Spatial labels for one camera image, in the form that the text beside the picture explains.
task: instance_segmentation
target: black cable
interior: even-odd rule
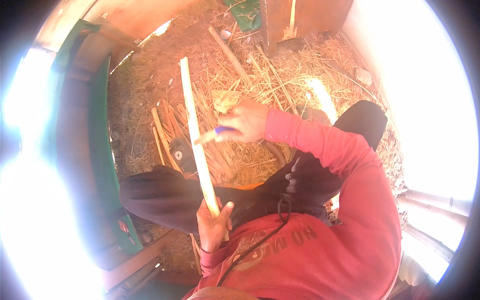
[[[287,202],[288,202],[288,215],[287,215],[287,218],[283,218],[282,216],[282,210],[281,210],[281,205],[283,203],[283,201],[285,200],[285,197],[282,198],[282,200],[280,200],[278,202],[278,215],[280,216],[280,220],[282,220],[282,225],[280,225],[277,229],[275,229],[274,231],[272,231],[269,235],[267,235],[266,237],[264,237],[260,242],[256,243],[255,245],[253,245],[253,247],[251,247],[250,249],[247,250],[247,252],[245,252],[244,254],[240,255],[239,258],[237,258],[234,262],[232,262],[231,266],[228,267],[228,269],[225,271],[225,273],[223,274],[222,278],[220,278],[219,282],[217,283],[217,287],[221,286],[222,283],[225,281],[225,279],[227,278],[228,274],[230,273],[230,271],[242,260],[244,259],[248,254],[250,254],[253,250],[255,250],[258,246],[260,246],[263,242],[265,242],[266,240],[268,240],[269,238],[271,238],[274,234],[276,234],[277,232],[280,231],[280,229],[282,229],[283,226],[285,226],[285,224],[288,222],[288,220],[290,219],[290,214],[292,212],[292,203],[290,201],[290,199],[286,199]]]

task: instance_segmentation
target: left hand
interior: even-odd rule
[[[220,249],[220,244],[228,230],[232,230],[232,220],[230,215],[233,210],[233,202],[228,202],[222,207],[220,198],[216,198],[220,215],[218,218],[212,217],[208,210],[205,199],[197,211],[198,233],[200,234],[200,245],[203,251],[212,253]]]

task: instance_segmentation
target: hand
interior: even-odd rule
[[[228,115],[218,118],[222,126],[235,128],[236,131],[221,132],[216,141],[254,142],[265,137],[270,108],[252,100],[243,100]]]
[[[212,253],[220,249],[220,244],[228,230],[232,230],[232,220],[230,214],[233,210],[233,202],[230,201],[222,208],[220,198],[216,198],[220,215],[218,218],[212,217],[208,210],[205,199],[197,211],[198,233],[200,234],[200,245],[203,251]]]

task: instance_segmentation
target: debris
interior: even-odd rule
[[[338,110],[339,116],[341,116],[341,115],[342,115],[344,112],[346,112],[347,109],[349,109],[349,108],[350,108],[350,105],[349,105],[347,102],[345,102],[345,103],[342,105],[342,107],[340,107],[340,109]]]
[[[218,112],[228,113],[237,105],[240,95],[238,91],[212,90],[213,107]]]
[[[310,80],[305,80],[305,82],[313,90],[315,96],[317,96],[317,99],[320,102],[321,110],[327,114],[332,124],[335,123],[335,121],[338,119],[338,114],[335,106],[333,105],[332,98],[328,94],[322,81],[320,81],[318,78],[313,78]]]
[[[360,81],[364,85],[371,85],[372,84],[372,75],[367,70],[356,69],[355,70],[355,77],[357,78],[358,81]]]
[[[110,135],[110,137],[112,138],[112,140],[114,142],[116,142],[120,138],[120,134],[117,131],[113,131],[112,134]]]
[[[232,33],[228,30],[222,29],[222,31],[220,31],[220,37],[224,40],[228,40],[231,35],[232,35]]]

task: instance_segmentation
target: leg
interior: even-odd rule
[[[223,205],[228,201],[235,203],[231,216],[234,229],[276,213],[278,199],[261,198],[254,191],[215,187],[215,193]],[[196,212],[202,198],[198,181],[186,180],[180,172],[165,166],[130,176],[120,185],[120,201],[126,210],[165,227],[190,233],[198,233]]]
[[[350,107],[335,123],[335,127],[363,135],[374,150],[385,131],[387,118],[372,102],[360,101]],[[297,152],[295,158],[257,189],[262,193],[292,194],[292,212],[325,219],[323,205],[337,195],[343,181],[330,173],[311,153]]]

